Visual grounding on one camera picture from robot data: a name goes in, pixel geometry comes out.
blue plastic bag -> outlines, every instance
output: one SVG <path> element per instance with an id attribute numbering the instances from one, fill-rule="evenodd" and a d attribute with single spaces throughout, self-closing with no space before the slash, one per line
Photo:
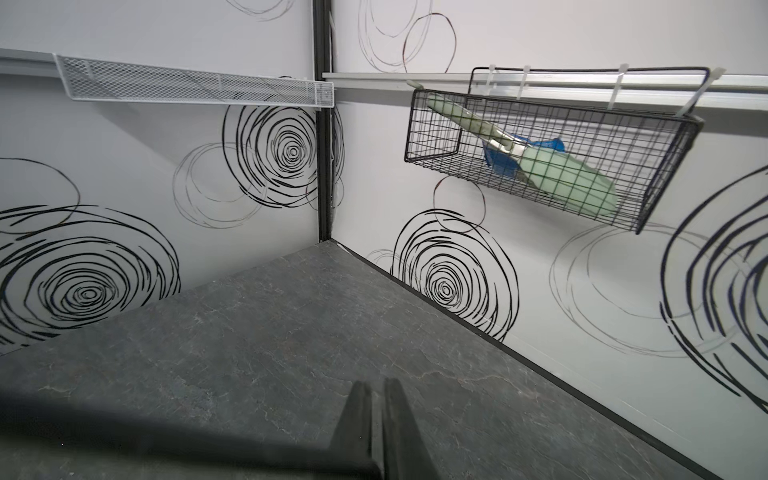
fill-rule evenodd
<path id="1" fill-rule="evenodd" d="M 529 139 L 519 135 L 512 136 L 524 141 L 527 144 L 530 144 L 532 147 L 544 147 L 551 148 L 554 151 L 565 151 L 565 144 L 559 138 L 532 142 Z M 503 154 L 493 147 L 489 147 L 485 142 L 483 142 L 483 153 L 485 154 L 485 163 L 487 163 L 490 167 L 493 167 L 493 171 L 495 173 L 504 175 L 505 177 L 515 177 L 516 170 L 518 169 L 518 162 L 514 161 L 507 154 Z"/>

white wall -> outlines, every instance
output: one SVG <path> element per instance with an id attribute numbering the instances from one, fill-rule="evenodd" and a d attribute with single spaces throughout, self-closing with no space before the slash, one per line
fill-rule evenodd
<path id="1" fill-rule="evenodd" d="M 234 4 L 275 15 L 248 15 Z M 0 48 L 232 74 L 312 78 L 309 0 L 3 0 Z"/>
<path id="2" fill-rule="evenodd" d="M 266 3 L 6 1 L 0 48 L 310 77 L 310 3 L 244 10 Z M 0 105 L 0 354 L 317 242 L 314 111 L 74 102 L 2 75 Z M 243 109 L 292 134 L 239 139 Z"/>
<path id="3" fill-rule="evenodd" d="M 491 62 L 567 68 L 610 67 L 628 61 L 632 66 L 703 64 L 722 65 L 738 73 L 768 73 L 765 55 L 757 51 L 760 45 L 768 45 L 765 30 L 760 30 L 768 17 L 758 18 L 765 13 L 765 4 L 742 3 L 740 8 L 697 3 L 700 10 L 695 12 L 693 2 L 589 2 L 593 8 L 590 15 L 583 2 L 573 7 L 566 2 L 487 2 L 490 6 L 485 7 L 482 2 L 473 2 L 470 7 L 465 2 L 435 1 L 433 9 L 449 15 L 457 32 L 459 47 L 450 71 L 468 71 Z M 616 13 L 618 5 L 621 13 Z M 356 41 L 357 5 L 337 2 L 334 7 L 337 70 L 374 71 L 363 56 L 365 44 Z M 696 21 L 675 22 L 689 10 Z M 404 11 L 393 9 L 389 17 L 384 8 L 374 12 L 383 25 L 389 21 L 390 29 L 384 31 L 396 33 L 409 24 L 411 11 L 401 15 Z M 676 25 L 674 38 L 680 43 L 671 42 L 669 29 L 660 34 L 664 39 L 647 38 L 645 27 L 643 34 L 638 33 L 641 26 L 651 22 Z M 602 33 L 604 26 L 611 31 L 609 35 Z M 723 30 L 727 35 L 704 36 L 704 32 Z M 614 40 L 619 32 L 623 41 Z M 700 44 L 683 42 L 686 37 L 696 38 Z M 393 50 L 377 53 L 402 51 L 402 39 L 399 47 L 389 46 Z M 445 57 L 452 44 L 444 41 L 442 46 L 438 43 L 430 48 L 435 49 L 435 55 L 424 58 Z M 427 60 L 420 62 L 419 57 L 409 62 L 409 71 L 442 68 Z M 685 226 L 685 233 L 671 249 L 665 276 L 667 300 L 675 323 L 696 345 L 691 356 L 677 343 L 671 323 L 660 315 L 664 301 L 660 266 L 674 231 L 698 206 L 719 189 L 768 164 L 768 114 L 700 109 L 697 113 L 706 121 L 703 133 L 654 211 L 652 224 L 636 236 L 454 177 L 444 179 L 443 174 L 405 163 L 407 94 L 341 91 L 337 101 L 345 128 L 346 164 L 342 175 L 345 197 L 336 212 L 335 239 L 389 270 L 393 255 L 402 254 L 396 246 L 401 230 L 404 238 L 415 231 L 414 222 L 434 222 L 435 214 L 423 212 L 436 207 L 461 214 L 480 226 L 467 234 L 437 224 L 420 232 L 431 231 L 455 241 L 479 258 L 480 267 L 470 256 L 461 261 L 439 257 L 446 250 L 424 241 L 428 234 L 415 244 L 424 249 L 420 250 L 425 252 L 420 257 L 422 265 L 449 265 L 444 271 L 485 274 L 481 284 L 486 282 L 492 287 L 489 290 L 502 292 L 496 298 L 491 295 L 492 303 L 502 309 L 495 316 L 497 322 L 506 319 L 510 311 L 515 318 L 519 308 L 506 337 L 497 329 L 488 329 L 492 335 L 723 478 L 764 477 L 768 470 L 763 454 L 768 414 L 760 399 L 768 399 L 768 382 L 732 345 L 747 349 L 758 368 L 768 371 L 768 361 L 760 355 L 765 348 L 757 336 L 766 337 L 768 332 L 756 311 L 760 302 L 768 299 L 766 284 L 756 290 L 741 289 L 745 272 L 768 261 L 765 220 L 745 230 L 754 249 L 747 257 L 741 250 L 733 265 L 726 265 L 724 272 L 728 274 L 718 277 L 712 297 L 706 300 L 708 306 L 716 306 L 726 335 L 713 335 L 702 318 L 702 265 L 694 269 L 691 295 L 703 339 L 698 338 L 690 313 L 685 313 L 685 285 L 687 269 L 696 255 L 700 251 L 704 259 L 713 255 L 705 246 L 717 228 L 761 200 L 764 203 L 750 219 L 768 215 L 768 177 L 754 175 L 719 196 Z M 478 162 L 478 168 L 485 167 L 482 159 Z M 735 223 L 740 227 L 745 224 L 744 219 Z M 736 238 L 731 249 L 736 248 Z M 459 249 L 447 253 L 463 255 Z M 397 271 L 393 273 L 402 277 Z M 481 329 L 490 325 L 493 315 L 486 313 L 485 322 L 477 320 L 482 308 L 475 305 L 480 297 L 476 284 L 470 288 L 469 283 L 462 284 L 447 274 L 427 276 L 423 271 L 410 281 L 414 279 L 421 281 L 414 286 L 437 303 L 479 323 Z M 728 308 L 731 282 L 735 291 L 746 292 L 742 318 L 756 346 L 739 329 L 737 320 L 741 319 Z M 453 296 L 451 292 L 459 290 L 450 288 L 456 284 L 463 290 Z M 700 368 L 691 358 L 695 352 L 701 353 L 710 367 Z M 712 366 L 717 367 L 718 360 L 730 372 L 731 380 L 715 372 Z M 750 400 L 747 393 L 757 398 Z"/>
<path id="4" fill-rule="evenodd" d="M 334 2 L 335 71 L 409 71 L 473 67 L 617 68 L 708 66 L 732 74 L 768 74 L 768 2 L 764 0 L 390 0 Z"/>

black corner trim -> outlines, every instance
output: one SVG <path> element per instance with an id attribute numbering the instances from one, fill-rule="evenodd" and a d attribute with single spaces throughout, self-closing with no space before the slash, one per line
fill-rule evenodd
<path id="1" fill-rule="evenodd" d="M 479 336 L 486 342 L 490 343 L 491 345 L 495 346 L 496 348 L 500 349 L 502 352 L 506 353 L 507 355 L 511 356 L 513 359 L 517 360 L 518 362 L 522 363 L 523 365 L 527 366 L 529 369 L 533 370 L 537 374 L 543 376 L 545 379 L 547 379 L 549 382 L 554 383 L 556 386 L 563 389 L 566 393 L 570 394 L 571 396 L 575 397 L 577 400 L 584 403 L 586 406 L 593 409 L 595 412 L 599 413 L 603 417 L 605 417 L 608 420 L 611 420 L 616 425 L 620 426 L 622 429 L 627 430 L 632 435 L 638 437 L 640 440 L 646 442 L 651 447 L 655 448 L 659 452 L 665 454 L 667 457 L 671 458 L 675 462 L 679 463 L 683 467 L 691 470 L 696 475 L 699 475 L 701 478 L 704 478 L 704 480 L 723 480 L 721 477 L 715 475 L 714 473 L 710 472 L 703 466 L 699 465 L 698 463 L 694 462 L 690 458 L 686 457 L 682 453 L 678 452 L 677 450 L 673 449 L 666 443 L 662 442 L 661 440 L 657 439 L 656 437 L 652 436 L 650 433 L 646 432 L 645 430 L 641 429 L 634 423 L 626 420 L 623 416 L 617 414 L 613 410 L 609 409 L 608 407 L 604 406 L 603 404 L 599 403 L 598 401 L 592 399 L 587 394 L 583 393 L 581 390 L 576 389 L 575 387 L 569 385 L 566 383 L 563 379 L 559 379 L 557 376 L 552 375 L 548 370 L 540 367 L 536 363 L 533 363 L 531 360 L 525 358 L 520 353 L 517 353 L 513 349 L 509 348 L 508 346 L 504 345 L 503 343 L 499 342 L 492 336 L 488 335 L 485 332 L 482 332 L 475 328 L 474 326 L 470 325 L 466 321 L 462 320 L 460 317 L 456 316 L 454 313 L 449 312 L 447 309 L 443 308 L 439 304 L 437 304 L 435 301 L 427 298 L 422 294 L 421 292 L 414 290 L 409 286 L 408 284 L 402 282 L 401 280 L 395 278 L 393 275 L 389 274 L 389 272 L 386 272 L 385 270 L 379 268 L 378 266 L 374 265 L 373 263 L 369 262 L 366 258 L 360 256 L 357 252 L 353 251 L 352 249 L 348 248 L 343 243 L 339 242 L 338 240 L 334 240 L 333 238 L 330 240 L 334 242 L 335 244 L 342 247 L 347 252 L 351 253 L 354 257 L 356 257 L 358 260 L 361 260 L 365 264 L 373 267 L 374 270 L 381 273 L 383 276 L 387 277 L 388 279 L 392 280 L 393 282 L 399 284 L 404 289 L 408 290 L 410 293 L 413 293 L 421 300 L 424 300 L 429 305 L 435 307 L 440 312 L 444 313 L 449 318 L 453 319 L 455 322 L 457 322 L 459 325 L 463 326 L 470 332 L 474 333 L 475 335 Z"/>
<path id="2" fill-rule="evenodd" d="M 331 71 L 331 0 L 313 0 L 315 80 Z M 317 125 L 317 220 L 319 241 L 331 238 L 333 172 L 331 170 L 331 109 L 319 108 Z"/>

black baseboard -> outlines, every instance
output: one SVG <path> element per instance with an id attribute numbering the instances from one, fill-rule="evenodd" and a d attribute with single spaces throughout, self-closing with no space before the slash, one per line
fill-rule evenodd
<path id="1" fill-rule="evenodd" d="M 699 475 L 701 478 L 704 478 L 705 480 L 723 480 L 721 477 L 715 475 L 714 473 L 710 472 L 703 466 L 699 465 L 698 463 L 694 462 L 690 458 L 686 457 L 682 453 L 678 452 L 677 450 L 673 449 L 666 443 L 662 442 L 661 440 L 657 439 L 656 437 L 652 436 L 650 433 L 646 432 L 645 430 L 641 429 L 637 425 L 635 425 L 632 422 L 629 422 L 626 420 L 623 416 L 618 415 L 613 410 L 610 410 L 608 407 L 602 405 L 601 403 L 597 402 L 596 400 L 592 399 L 590 396 L 583 393 L 581 390 L 578 390 L 574 388 L 573 386 L 566 383 L 563 379 L 558 378 L 557 376 L 552 375 L 548 370 L 541 368 L 539 365 L 533 363 L 531 360 L 525 358 L 523 355 L 517 353 L 513 349 L 509 348 L 508 346 L 504 345 L 503 343 L 499 342 L 492 336 L 488 335 L 485 332 L 482 332 L 478 330 L 476 327 L 470 325 L 466 321 L 462 320 L 458 316 L 456 316 L 454 313 L 449 312 L 447 309 L 443 308 L 433 300 L 427 298 L 424 296 L 421 292 L 414 290 L 409 286 L 408 284 L 402 282 L 401 280 L 395 278 L 389 272 L 386 272 L 385 270 L 382 270 L 378 266 L 374 265 L 373 263 L 369 262 L 366 258 L 360 256 L 358 253 L 353 251 L 352 249 L 345 246 L 343 243 L 331 239 L 332 242 L 342 247 L 344 250 L 355 256 L 358 260 L 366 263 L 367 265 L 373 267 L 374 270 L 381 273 L 382 275 L 386 276 L 388 279 L 392 280 L 393 282 L 399 284 L 404 289 L 408 290 L 409 292 L 416 295 L 418 298 L 424 300 L 429 305 L 435 307 L 440 312 L 444 313 L 449 318 L 453 319 L 455 322 L 457 322 L 459 325 L 463 326 L 470 332 L 474 333 L 475 335 L 479 336 L 486 342 L 490 343 L 491 345 L 495 346 L 496 348 L 500 349 L 507 355 L 510 355 L 512 358 L 517 360 L 518 362 L 522 363 L 523 365 L 527 366 L 529 369 L 533 370 L 537 374 L 543 376 L 548 381 L 554 383 L 556 386 L 563 389 L 565 392 L 570 394 L 571 396 L 575 397 L 576 399 L 580 400 L 582 403 L 584 403 L 586 406 L 593 409 L 595 412 L 599 413 L 603 417 L 607 418 L 608 420 L 611 420 L 616 425 L 619 425 L 622 429 L 627 430 L 632 435 L 638 437 L 639 439 L 646 442 L 648 445 L 652 446 L 659 452 L 665 454 L 667 457 L 673 459 L 675 462 L 679 463 L 683 467 L 691 470 L 696 475 Z"/>

black wire basket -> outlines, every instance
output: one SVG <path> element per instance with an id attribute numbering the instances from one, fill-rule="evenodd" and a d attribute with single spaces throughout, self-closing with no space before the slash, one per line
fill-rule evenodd
<path id="1" fill-rule="evenodd" d="M 470 91 L 483 69 L 473 70 Z M 702 84 L 709 77 L 707 68 L 629 71 L 651 70 L 697 70 Z M 702 126 L 689 114 L 419 88 L 406 162 L 640 233 Z"/>

